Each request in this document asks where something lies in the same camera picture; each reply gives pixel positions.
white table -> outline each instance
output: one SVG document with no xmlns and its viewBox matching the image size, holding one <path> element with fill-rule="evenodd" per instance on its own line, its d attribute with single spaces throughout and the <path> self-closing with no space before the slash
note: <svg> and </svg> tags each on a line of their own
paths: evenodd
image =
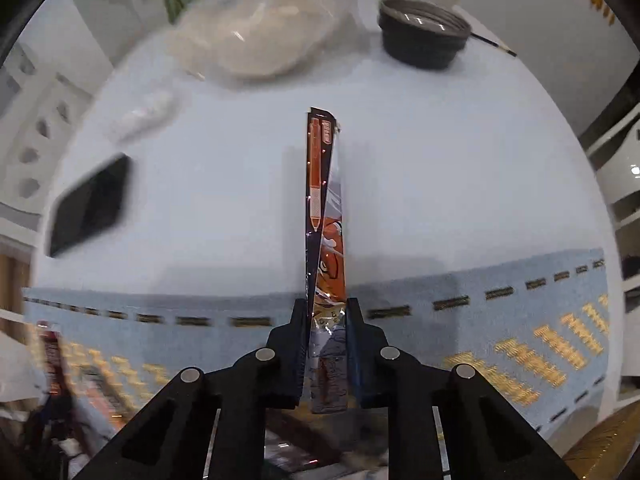
<svg viewBox="0 0 640 480">
<path fill-rule="evenodd" d="M 305 114 L 324 108 L 342 125 L 348 284 L 604 248 L 613 334 L 606 416 L 620 378 L 622 280 L 606 207 L 564 117 L 519 59 L 470 39 L 448 70 L 416 70 L 382 50 L 375 0 L 361 0 L 360 12 L 368 52 L 257 86 L 181 73 L 161 35 L 140 44 L 86 114 L 47 211 L 121 151 L 105 134 L 145 92 L 172 86 L 180 113 L 122 150 L 135 165 L 120 226 L 52 259 L 47 213 L 34 285 L 301 292 Z"/>
</svg>

